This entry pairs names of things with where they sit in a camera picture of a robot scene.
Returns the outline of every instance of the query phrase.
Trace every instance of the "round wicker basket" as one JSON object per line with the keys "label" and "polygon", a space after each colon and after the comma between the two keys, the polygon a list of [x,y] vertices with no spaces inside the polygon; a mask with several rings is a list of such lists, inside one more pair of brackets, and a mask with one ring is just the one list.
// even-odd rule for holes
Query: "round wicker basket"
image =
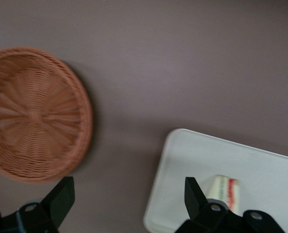
{"label": "round wicker basket", "polygon": [[35,48],[0,50],[0,172],[44,183],[71,172],[92,135],[92,110],[75,74]]}

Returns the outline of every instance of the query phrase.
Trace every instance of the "white tray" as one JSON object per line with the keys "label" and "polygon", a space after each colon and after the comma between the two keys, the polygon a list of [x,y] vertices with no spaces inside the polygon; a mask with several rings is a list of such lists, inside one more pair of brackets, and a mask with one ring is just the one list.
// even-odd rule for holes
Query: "white tray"
{"label": "white tray", "polygon": [[152,233],[173,233],[188,219],[185,177],[195,177],[206,194],[215,175],[240,181],[241,213],[267,212],[288,233],[288,157],[185,129],[166,140],[146,209]]}

